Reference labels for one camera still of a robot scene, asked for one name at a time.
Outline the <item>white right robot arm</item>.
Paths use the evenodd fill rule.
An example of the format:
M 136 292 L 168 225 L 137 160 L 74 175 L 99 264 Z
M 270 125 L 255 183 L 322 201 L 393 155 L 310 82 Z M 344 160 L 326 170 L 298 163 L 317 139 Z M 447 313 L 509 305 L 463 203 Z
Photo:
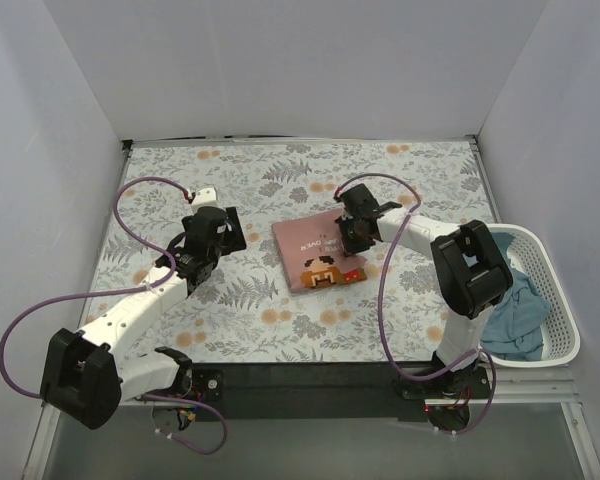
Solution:
M 368 187 L 343 184 L 334 194 L 343 205 L 336 219 L 347 255 L 365 252 L 378 243 L 389 245 L 379 280 L 379 338 L 389 365 L 397 373 L 395 386 L 422 386 L 444 397 L 455 397 L 469 384 L 482 356 L 481 337 L 493 309 L 513 286 L 513 276 L 488 226 L 478 220 L 456 225 L 418 215 L 397 202 L 381 204 Z M 409 373 L 394 359 L 384 325 L 386 278 L 395 250 L 419 253 L 433 262 L 439 292 L 450 310 L 441 342 L 428 368 Z

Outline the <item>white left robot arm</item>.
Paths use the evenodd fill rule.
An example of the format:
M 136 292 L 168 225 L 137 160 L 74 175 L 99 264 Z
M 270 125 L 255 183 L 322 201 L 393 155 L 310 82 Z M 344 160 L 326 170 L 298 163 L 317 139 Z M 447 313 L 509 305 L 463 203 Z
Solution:
M 139 292 L 80 330 L 52 336 L 40 387 L 46 403 L 97 429 L 124 401 L 154 392 L 180 400 L 192 393 L 193 362 L 184 353 L 158 347 L 125 358 L 154 322 L 209 279 L 221 257 L 246 247 L 233 207 L 203 206 L 182 224 Z

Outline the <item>pink t shirt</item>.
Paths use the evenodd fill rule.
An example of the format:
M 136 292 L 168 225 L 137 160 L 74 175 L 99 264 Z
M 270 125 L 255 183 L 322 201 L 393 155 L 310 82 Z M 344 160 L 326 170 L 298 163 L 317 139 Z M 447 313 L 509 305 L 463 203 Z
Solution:
M 335 209 L 272 225 L 291 293 L 352 285 L 365 281 L 366 259 L 346 256 Z

